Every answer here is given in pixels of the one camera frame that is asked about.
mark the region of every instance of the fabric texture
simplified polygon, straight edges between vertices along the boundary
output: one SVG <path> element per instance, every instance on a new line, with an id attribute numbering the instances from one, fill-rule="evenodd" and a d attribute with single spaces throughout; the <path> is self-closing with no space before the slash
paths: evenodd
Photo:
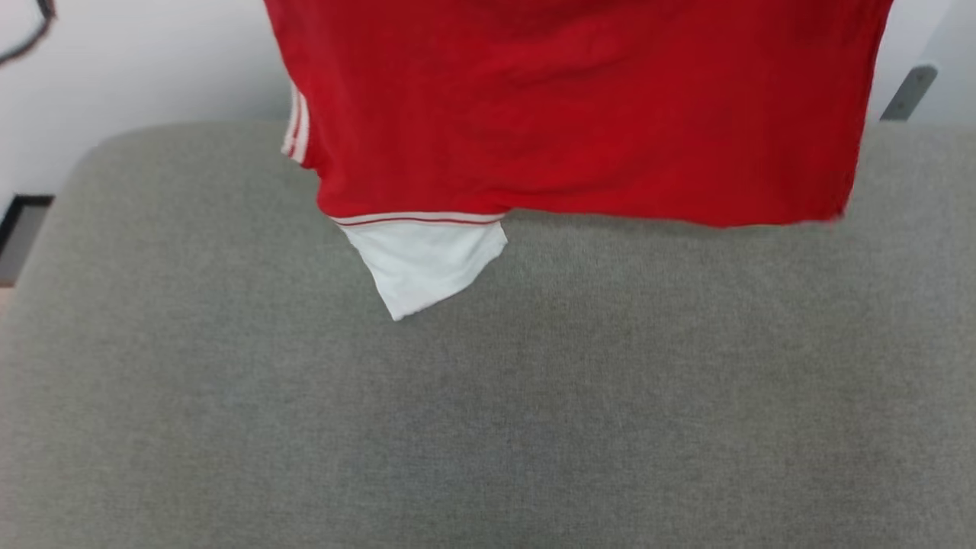
<path id="1" fill-rule="evenodd" d="M 390 322 L 280 123 L 96 149 L 0 320 L 0 547 L 965 547 L 976 134 L 845 218 L 516 212 Z"/>
<path id="2" fill-rule="evenodd" d="M 376 218 L 346 234 L 400 318 L 498 255 L 471 215 L 838 217 L 891 0 L 265 3 L 282 149 L 330 217 Z"/>

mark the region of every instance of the black frame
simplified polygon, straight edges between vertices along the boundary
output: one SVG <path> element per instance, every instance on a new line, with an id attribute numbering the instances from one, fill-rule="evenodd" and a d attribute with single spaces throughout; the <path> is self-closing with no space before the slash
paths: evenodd
<path id="1" fill-rule="evenodd" d="M 17 221 L 20 220 L 23 208 L 50 206 L 54 201 L 55 198 L 49 194 L 18 194 L 14 196 L 10 207 L 7 208 L 7 213 L 3 216 L 3 221 L 0 222 L 0 256 L 3 255 L 11 234 L 14 233 L 14 228 L 17 226 Z"/>

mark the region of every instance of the white wall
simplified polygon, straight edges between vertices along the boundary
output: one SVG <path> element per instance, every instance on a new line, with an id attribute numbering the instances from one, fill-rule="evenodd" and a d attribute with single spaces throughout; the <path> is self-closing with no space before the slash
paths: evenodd
<path id="1" fill-rule="evenodd" d="M 950 2 L 896 0 L 874 116 Z M 262 0 L 62 0 L 58 8 L 44 43 L 0 69 L 0 212 L 14 191 L 56 192 L 105 137 L 173 121 L 287 115 L 287 80 Z"/>
<path id="2" fill-rule="evenodd" d="M 939 76 L 911 122 L 976 126 L 976 0 L 956 0 L 921 56 Z"/>
<path id="3" fill-rule="evenodd" d="M 0 52 L 9 52 L 23 44 L 41 20 L 36 2 L 4 0 L 0 4 Z"/>
<path id="4" fill-rule="evenodd" d="M 905 76 L 918 63 L 939 23 L 954 0 L 895 0 L 881 40 L 869 106 L 872 118 L 880 118 Z M 956 0 L 972 3 L 976 0 Z"/>

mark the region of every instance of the red shirt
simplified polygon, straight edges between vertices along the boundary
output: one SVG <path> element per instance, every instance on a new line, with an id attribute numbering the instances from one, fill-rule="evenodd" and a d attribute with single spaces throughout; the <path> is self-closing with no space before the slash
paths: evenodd
<path id="1" fill-rule="evenodd" d="M 265 2 L 333 218 L 732 226 L 843 212 L 892 0 Z"/>

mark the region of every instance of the white stripe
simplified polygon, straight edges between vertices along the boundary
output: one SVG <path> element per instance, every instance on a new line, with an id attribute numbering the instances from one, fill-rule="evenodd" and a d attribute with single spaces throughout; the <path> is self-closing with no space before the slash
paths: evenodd
<path id="1" fill-rule="evenodd" d="M 295 139 L 295 125 L 299 123 L 299 89 L 292 82 L 292 115 L 288 121 L 288 133 L 285 134 L 285 144 L 281 146 L 281 153 L 288 155 L 292 151 L 292 144 Z"/>
<path id="2" fill-rule="evenodd" d="M 308 150 L 308 130 L 311 127 L 311 120 L 308 119 L 308 102 L 302 92 L 299 92 L 299 103 L 302 105 L 302 115 L 299 116 L 299 135 L 295 137 L 294 158 L 300 164 L 305 162 L 305 152 Z"/>
<path id="3" fill-rule="evenodd" d="M 461 212 L 391 212 L 387 214 L 369 214 L 355 217 L 334 217 L 332 221 L 343 225 L 355 223 L 371 223 L 376 221 L 386 221 L 395 219 L 421 219 L 426 221 L 453 220 L 468 221 L 474 223 L 490 223 L 505 217 L 505 214 L 465 214 Z"/>

